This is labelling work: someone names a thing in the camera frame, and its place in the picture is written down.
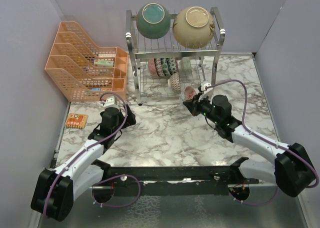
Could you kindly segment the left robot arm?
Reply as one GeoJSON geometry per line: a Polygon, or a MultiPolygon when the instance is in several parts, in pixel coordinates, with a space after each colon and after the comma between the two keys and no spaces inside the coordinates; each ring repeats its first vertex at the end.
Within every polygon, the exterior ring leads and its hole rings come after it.
{"type": "Polygon", "coordinates": [[[74,201],[90,186],[103,186],[110,181],[106,165],[97,160],[120,137],[123,129],[136,124],[136,116],[127,104],[124,112],[117,105],[111,105],[100,115],[101,123],[71,158],[39,174],[30,204],[32,210],[61,222],[70,213],[74,201]]]}

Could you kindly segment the steel two-tier dish rack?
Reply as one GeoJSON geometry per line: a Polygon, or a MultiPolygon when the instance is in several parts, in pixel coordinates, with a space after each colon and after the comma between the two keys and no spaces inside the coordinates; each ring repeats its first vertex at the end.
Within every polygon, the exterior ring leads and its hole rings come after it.
{"type": "Polygon", "coordinates": [[[202,48],[186,48],[181,46],[169,31],[160,39],[149,39],[142,36],[136,26],[137,14],[131,10],[126,11],[126,44],[133,75],[135,101],[139,106],[143,104],[176,103],[182,97],[180,92],[169,88],[167,77],[152,77],[148,71],[148,61],[158,58],[176,58],[181,60],[189,57],[190,71],[182,71],[180,84],[186,86],[196,85],[209,81],[215,84],[219,57],[224,45],[226,30],[220,11],[217,7],[210,9],[213,16],[215,32],[213,39],[202,48]]]}

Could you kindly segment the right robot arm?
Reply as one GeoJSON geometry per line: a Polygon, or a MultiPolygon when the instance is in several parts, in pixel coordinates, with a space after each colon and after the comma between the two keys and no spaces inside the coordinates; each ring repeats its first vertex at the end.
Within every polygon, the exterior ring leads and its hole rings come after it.
{"type": "Polygon", "coordinates": [[[277,185],[290,197],[319,184],[319,176],[301,144],[288,145],[249,129],[232,115],[232,105],[225,95],[216,95],[212,100],[199,100],[194,96],[183,105],[193,116],[203,115],[213,122],[221,138],[248,148],[267,160],[266,163],[245,160],[244,164],[231,169],[229,177],[234,183],[240,184],[247,178],[262,180],[277,185]]]}

